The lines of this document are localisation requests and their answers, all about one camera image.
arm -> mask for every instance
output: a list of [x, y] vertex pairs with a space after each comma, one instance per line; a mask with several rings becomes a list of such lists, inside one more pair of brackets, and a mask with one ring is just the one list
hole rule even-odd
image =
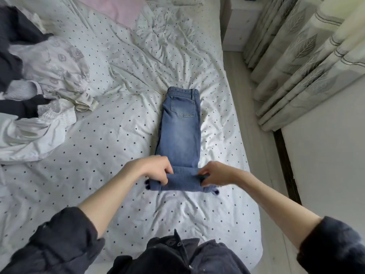
[[298, 262], [309, 273], [365, 273], [365, 247], [347, 224], [322, 218], [263, 184], [251, 173], [209, 162], [200, 175], [202, 186], [236, 184], [246, 191], [299, 249]]
[[166, 184], [166, 173], [172, 173], [167, 157], [128, 162], [78, 207], [67, 207], [39, 226], [1, 274], [84, 273], [103, 249], [101, 236], [134, 182], [148, 176]]

polka dot bed sheet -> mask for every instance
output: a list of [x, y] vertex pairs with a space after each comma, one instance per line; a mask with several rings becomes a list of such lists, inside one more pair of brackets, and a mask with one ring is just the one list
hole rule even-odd
[[[153, 154], [169, 86], [201, 95], [199, 166], [217, 160], [249, 170], [223, 69], [219, 0], [184, 8], [149, 2], [129, 31], [75, 0], [8, 0], [84, 54], [99, 101], [78, 112], [66, 141], [42, 161], [0, 168], [0, 269], [37, 226], [95, 192], [132, 159]], [[216, 239], [251, 269], [262, 256], [258, 205], [236, 186], [219, 196], [154, 192], [137, 181], [110, 223], [96, 262], [138, 256], [152, 237]]]

floor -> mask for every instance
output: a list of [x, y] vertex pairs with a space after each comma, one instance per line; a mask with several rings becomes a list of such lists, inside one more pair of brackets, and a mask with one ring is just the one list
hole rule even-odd
[[[272, 132], [264, 132], [257, 124], [252, 99], [254, 84], [249, 79], [242, 56], [223, 52], [224, 66], [232, 91], [242, 140], [251, 172], [265, 184], [288, 195]], [[296, 249], [279, 227], [261, 210], [263, 256], [252, 274], [306, 273], [296, 261]]]

person's right arm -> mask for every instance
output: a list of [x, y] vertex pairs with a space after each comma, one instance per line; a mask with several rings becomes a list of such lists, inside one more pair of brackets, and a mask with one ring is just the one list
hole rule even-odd
[[345, 223], [316, 215], [247, 171], [212, 161], [198, 174], [209, 174], [202, 186], [236, 184], [246, 191], [299, 250], [298, 261], [309, 273], [365, 273], [365, 247]]

person's left hand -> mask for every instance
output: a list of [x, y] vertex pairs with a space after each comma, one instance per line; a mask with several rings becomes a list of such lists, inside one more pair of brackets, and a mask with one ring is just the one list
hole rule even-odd
[[121, 170], [121, 172], [125, 171], [132, 171], [138, 173], [138, 176], [147, 176], [160, 181], [163, 186], [168, 182], [166, 174], [174, 174], [169, 159], [160, 155], [129, 161]]

